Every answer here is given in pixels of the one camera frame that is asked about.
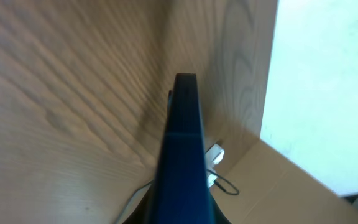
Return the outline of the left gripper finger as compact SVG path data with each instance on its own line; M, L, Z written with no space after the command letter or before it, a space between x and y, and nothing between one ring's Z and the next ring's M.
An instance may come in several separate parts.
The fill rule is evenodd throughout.
M207 185L196 75L178 73L154 181L129 216L136 224L228 223Z

